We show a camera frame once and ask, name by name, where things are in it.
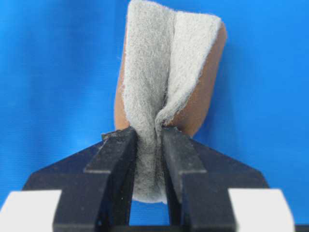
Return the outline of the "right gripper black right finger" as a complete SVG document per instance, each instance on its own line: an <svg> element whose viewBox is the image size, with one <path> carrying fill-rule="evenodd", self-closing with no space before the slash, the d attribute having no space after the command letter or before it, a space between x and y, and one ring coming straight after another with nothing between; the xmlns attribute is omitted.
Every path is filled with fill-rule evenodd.
<svg viewBox="0 0 309 232"><path fill-rule="evenodd" d="M229 188L266 189L262 173L191 139L162 130L163 169L171 225L190 232L234 232Z"/></svg>

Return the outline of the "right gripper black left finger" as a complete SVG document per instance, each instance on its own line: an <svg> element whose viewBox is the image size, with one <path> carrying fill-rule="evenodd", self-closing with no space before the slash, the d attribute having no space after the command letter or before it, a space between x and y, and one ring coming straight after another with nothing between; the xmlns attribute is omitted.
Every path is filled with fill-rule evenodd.
<svg viewBox="0 0 309 232"><path fill-rule="evenodd" d="M24 190L62 191L52 230L106 232L129 223L137 134L131 127L33 172Z"/></svg>

